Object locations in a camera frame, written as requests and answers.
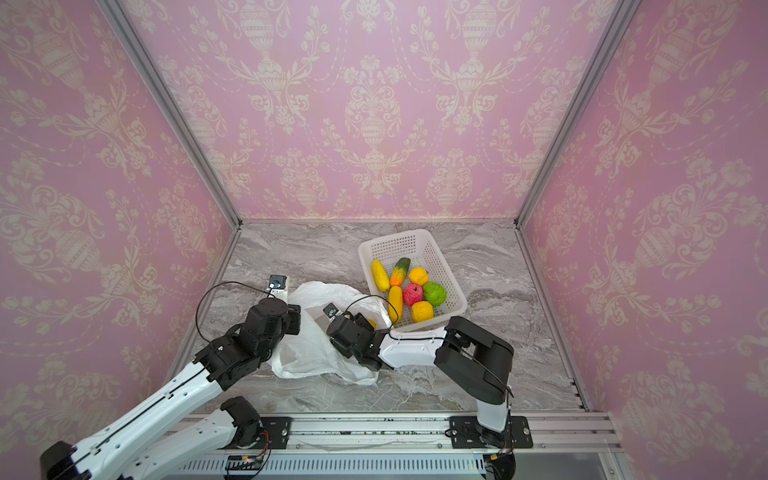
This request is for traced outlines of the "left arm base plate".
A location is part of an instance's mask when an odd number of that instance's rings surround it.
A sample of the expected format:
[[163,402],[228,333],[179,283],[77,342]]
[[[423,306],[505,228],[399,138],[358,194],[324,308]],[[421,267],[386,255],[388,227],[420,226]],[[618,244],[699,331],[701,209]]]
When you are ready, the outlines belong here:
[[256,448],[259,450],[285,450],[291,434],[293,418],[289,416],[262,416]]

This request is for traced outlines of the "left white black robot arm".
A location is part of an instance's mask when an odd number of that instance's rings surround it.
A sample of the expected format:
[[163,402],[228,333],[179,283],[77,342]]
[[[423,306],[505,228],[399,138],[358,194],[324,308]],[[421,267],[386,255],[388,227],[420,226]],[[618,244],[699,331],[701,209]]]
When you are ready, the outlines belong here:
[[110,425],[75,444],[59,441],[40,455],[43,479],[125,479],[150,446],[187,414],[227,391],[269,360],[286,335],[297,335],[301,307],[267,297],[244,322],[209,341],[166,385]]

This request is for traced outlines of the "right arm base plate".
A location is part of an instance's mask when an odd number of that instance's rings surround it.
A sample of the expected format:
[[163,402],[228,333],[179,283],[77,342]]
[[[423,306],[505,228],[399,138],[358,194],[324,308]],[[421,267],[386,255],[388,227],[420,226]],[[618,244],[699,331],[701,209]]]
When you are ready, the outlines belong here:
[[444,434],[454,449],[489,448],[496,450],[532,449],[534,442],[526,417],[508,415],[501,432],[479,424],[475,416],[451,416]]

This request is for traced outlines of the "green fruit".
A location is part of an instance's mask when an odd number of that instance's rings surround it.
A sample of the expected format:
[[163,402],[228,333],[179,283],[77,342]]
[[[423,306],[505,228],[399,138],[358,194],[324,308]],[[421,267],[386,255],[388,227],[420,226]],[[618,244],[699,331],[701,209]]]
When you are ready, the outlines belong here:
[[441,306],[447,299],[447,293],[445,288],[436,283],[429,281],[422,286],[423,300],[428,302],[433,307]]

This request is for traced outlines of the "left aluminium corner post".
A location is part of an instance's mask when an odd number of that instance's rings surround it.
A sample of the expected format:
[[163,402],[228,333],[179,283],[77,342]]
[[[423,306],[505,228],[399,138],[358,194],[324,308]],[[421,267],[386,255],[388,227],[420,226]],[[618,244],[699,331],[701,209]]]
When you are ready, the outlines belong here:
[[144,81],[149,93],[175,133],[181,147],[190,158],[199,176],[212,194],[219,209],[230,225],[239,230],[242,219],[234,203],[226,193],[214,168],[207,160],[202,144],[195,137],[190,124],[184,118],[178,102],[162,77],[160,68],[151,58],[150,52],[131,23],[127,9],[120,1],[97,0],[97,6],[114,31],[118,41],[126,50],[136,71]]

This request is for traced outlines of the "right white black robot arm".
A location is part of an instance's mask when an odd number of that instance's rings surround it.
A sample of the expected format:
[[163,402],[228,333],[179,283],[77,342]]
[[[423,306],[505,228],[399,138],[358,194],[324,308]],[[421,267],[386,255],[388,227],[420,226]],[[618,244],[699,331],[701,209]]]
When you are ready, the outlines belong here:
[[376,329],[360,314],[339,313],[326,333],[345,358],[372,370],[435,367],[475,399],[478,441],[502,451],[513,448],[508,385],[514,349],[500,337],[454,316],[429,331]]

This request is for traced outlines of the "yellow lemon fruit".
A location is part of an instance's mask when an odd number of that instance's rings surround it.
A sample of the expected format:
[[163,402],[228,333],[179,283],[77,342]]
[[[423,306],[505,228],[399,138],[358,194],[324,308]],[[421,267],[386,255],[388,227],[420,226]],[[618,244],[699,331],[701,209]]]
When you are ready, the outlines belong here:
[[430,281],[429,274],[423,267],[416,267],[410,270],[408,279],[412,284],[424,286]]

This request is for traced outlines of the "red fruit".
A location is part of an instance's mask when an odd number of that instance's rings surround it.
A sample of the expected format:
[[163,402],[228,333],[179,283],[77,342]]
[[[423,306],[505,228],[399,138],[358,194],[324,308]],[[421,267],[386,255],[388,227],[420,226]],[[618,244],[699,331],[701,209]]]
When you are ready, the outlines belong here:
[[419,284],[411,283],[403,288],[403,302],[406,306],[412,307],[424,299],[423,287]]

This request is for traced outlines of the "right aluminium corner post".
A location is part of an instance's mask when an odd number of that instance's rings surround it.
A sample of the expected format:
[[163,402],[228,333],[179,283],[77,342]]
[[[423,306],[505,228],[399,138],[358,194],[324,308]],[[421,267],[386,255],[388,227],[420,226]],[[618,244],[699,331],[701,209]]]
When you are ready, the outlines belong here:
[[515,221],[518,231],[522,231],[530,222],[558,159],[589,106],[591,98],[640,4],[640,0],[621,0],[616,3],[596,49],[586,65],[574,96],[565,111],[565,116],[555,132],[552,144],[533,178],[531,188]]

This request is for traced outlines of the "long yellow banana toy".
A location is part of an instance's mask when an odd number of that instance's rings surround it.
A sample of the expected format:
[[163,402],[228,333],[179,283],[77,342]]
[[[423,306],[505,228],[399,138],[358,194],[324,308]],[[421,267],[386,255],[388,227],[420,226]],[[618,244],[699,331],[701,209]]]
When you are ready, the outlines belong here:
[[400,286],[391,286],[388,292],[388,314],[390,321],[395,324],[403,316],[403,290]]

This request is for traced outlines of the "aluminium corner post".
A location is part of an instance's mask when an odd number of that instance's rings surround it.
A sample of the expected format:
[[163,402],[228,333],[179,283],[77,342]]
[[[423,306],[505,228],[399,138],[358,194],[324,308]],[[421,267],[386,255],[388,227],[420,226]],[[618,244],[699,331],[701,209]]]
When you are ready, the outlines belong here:
[[160,68],[151,58],[150,52],[131,23],[127,9],[120,1],[97,0],[97,6],[114,31],[118,41],[126,50],[136,71],[144,81],[149,93],[175,133],[181,147],[190,158],[199,176],[212,194],[219,209],[230,225],[239,230],[242,219],[234,203],[226,193],[214,168],[207,160],[202,144],[195,137],[190,124],[184,118],[178,102],[162,77]]
[[558,159],[589,106],[591,98],[640,4],[640,0],[621,0],[616,3],[596,49],[586,65],[574,96],[565,111],[565,116],[555,132],[552,144],[533,178],[531,188],[515,221],[518,231],[522,231],[530,222]]

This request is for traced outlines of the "aluminium front rail frame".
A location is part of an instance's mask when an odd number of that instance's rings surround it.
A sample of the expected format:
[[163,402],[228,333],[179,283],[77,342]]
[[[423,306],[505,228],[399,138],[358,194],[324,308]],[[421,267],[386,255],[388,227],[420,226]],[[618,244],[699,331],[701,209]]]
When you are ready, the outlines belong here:
[[454,449],[444,432],[468,412],[290,414],[285,450],[227,448],[211,417],[182,421],[125,479],[629,479],[600,413],[522,413],[532,449]]

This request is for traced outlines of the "white plastic bag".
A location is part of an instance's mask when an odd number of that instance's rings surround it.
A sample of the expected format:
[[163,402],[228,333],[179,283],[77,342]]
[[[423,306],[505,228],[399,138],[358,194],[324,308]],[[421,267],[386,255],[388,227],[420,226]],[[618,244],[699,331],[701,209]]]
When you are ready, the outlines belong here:
[[281,379],[302,379],[323,374],[335,374],[350,384],[369,386],[378,374],[344,358],[331,344],[326,329],[330,322],[323,308],[333,303],[339,309],[350,307],[361,313],[377,327],[388,328],[391,321],[387,307],[373,297],[366,298],[351,286],[319,281],[305,282],[288,295],[291,304],[301,307],[301,327],[298,335],[286,335],[278,343],[268,364]]

